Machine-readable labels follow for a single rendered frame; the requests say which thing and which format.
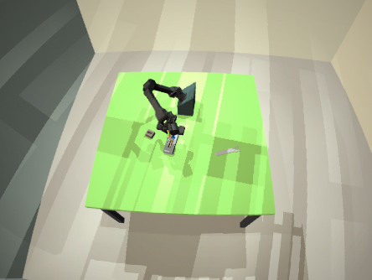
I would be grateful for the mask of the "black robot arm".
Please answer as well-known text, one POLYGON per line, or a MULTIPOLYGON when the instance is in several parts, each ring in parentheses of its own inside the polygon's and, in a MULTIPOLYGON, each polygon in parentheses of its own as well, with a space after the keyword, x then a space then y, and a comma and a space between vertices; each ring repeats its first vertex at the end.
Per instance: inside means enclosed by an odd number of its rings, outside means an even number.
POLYGON ((158 103, 158 99, 155 97, 152 91, 161 91, 162 93, 168 94, 170 98, 177 98, 178 100, 186 100, 187 93, 183 93, 180 86, 165 86, 159 85, 153 79, 148 79, 143 85, 142 91, 143 95, 149 100, 155 112, 155 117, 164 126, 168 127, 171 135, 176 135, 179 133, 178 125, 176 123, 177 115, 174 115, 172 111, 167 111, 165 108, 161 107, 158 103), (166 121, 165 123, 163 123, 166 121))

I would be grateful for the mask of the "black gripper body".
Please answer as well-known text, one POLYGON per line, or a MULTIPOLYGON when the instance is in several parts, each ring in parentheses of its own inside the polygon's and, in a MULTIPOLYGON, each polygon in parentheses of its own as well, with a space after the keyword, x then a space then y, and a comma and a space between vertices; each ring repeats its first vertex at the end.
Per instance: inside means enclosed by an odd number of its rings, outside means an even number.
MULTIPOLYGON (((166 126, 166 127, 164 127, 160 122, 158 122, 158 124, 157 124, 157 126, 156 126, 156 129, 157 130, 164 130, 165 131, 165 129, 166 130, 168 130, 168 127, 166 126)), ((183 134, 184 134, 184 130, 185 130, 185 127, 184 126, 178 126, 178 130, 179 130, 179 133, 178 133, 178 135, 182 135, 183 136, 183 134)))

